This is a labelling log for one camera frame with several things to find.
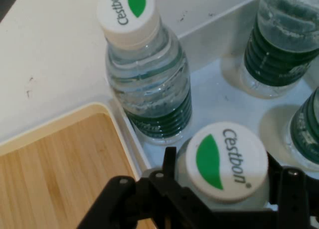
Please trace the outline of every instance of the white table surface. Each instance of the white table surface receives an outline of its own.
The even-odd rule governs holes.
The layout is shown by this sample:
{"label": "white table surface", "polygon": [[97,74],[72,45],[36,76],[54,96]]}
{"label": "white table surface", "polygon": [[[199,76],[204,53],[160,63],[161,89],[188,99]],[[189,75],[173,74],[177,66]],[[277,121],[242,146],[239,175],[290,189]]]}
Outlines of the white table surface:
{"label": "white table surface", "polygon": [[[0,23],[0,142],[110,97],[98,0],[17,0]],[[178,35],[245,0],[157,0]]]}

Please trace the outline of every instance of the bamboo cutting board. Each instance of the bamboo cutting board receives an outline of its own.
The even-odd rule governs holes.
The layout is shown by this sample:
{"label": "bamboo cutting board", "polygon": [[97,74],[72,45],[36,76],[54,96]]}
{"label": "bamboo cutting board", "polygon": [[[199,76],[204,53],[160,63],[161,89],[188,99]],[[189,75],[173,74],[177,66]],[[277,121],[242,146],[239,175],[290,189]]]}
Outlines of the bamboo cutting board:
{"label": "bamboo cutting board", "polygon": [[[0,228],[75,228],[111,177],[133,176],[103,113],[0,156]],[[152,222],[140,229],[154,228]]]}

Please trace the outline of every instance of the black robotic claw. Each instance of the black robotic claw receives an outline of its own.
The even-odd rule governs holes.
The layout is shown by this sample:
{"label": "black robotic claw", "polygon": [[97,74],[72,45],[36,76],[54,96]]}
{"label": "black robotic claw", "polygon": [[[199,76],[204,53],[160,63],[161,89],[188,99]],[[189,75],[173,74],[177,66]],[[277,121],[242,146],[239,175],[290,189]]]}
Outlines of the black robotic claw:
{"label": "black robotic claw", "polygon": [[165,151],[162,170],[139,181],[114,177],[104,187],[79,229],[134,229],[151,218],[159,229],[311,229],[319,216],[319,180],[293,167],[282,167],[270,154],[270,204],[278,210],[214,212],[174,180],[176,148]]}

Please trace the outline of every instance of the water bottle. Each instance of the water bottle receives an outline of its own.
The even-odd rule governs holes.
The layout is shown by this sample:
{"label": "water bottle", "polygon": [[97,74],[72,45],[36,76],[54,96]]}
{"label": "water bottle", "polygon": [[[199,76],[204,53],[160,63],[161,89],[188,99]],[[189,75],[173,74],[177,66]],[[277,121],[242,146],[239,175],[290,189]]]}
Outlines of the water bottle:
{"label": "water bottle", "polygon": [[319,54],[319,0],[261,0],[241,67],[245,88],[278,97]]}
{"label": "water bottle", "polygon": [[175,179],[212,210],[257,210],[269,199],[267,171],[261,140],[244,126],[219,122],[184,143]]}
{"label": "water bottle", "polygon": [[287,149],[304,167],[319,171],[319,88],[292,117],[284,134]]}
{"label": "water bottle", "polygon": [[97,15],[108,82],[128,118],[151,142],[177,141],[192,114],[189,70],[155,0],[100,0]]}

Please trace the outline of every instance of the bottle cap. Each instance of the bottle cap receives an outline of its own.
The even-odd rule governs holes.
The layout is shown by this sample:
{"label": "bottle cap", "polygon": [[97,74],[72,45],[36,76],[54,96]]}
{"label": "bottle cap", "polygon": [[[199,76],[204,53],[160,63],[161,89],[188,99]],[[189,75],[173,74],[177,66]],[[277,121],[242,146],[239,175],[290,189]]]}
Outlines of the bottle cap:
{"label": "bottle cap", "polygon": [[192,183],[216,201],[235,203],[264,183],[268,157],[261,140],[244,126],[220,122],[201,129],[186,150]]}
{"label": "bottle cap", "polygon": [[108,42],[125,50],[146,46],[160,28],[155,0],[100,0],[97,17]]}

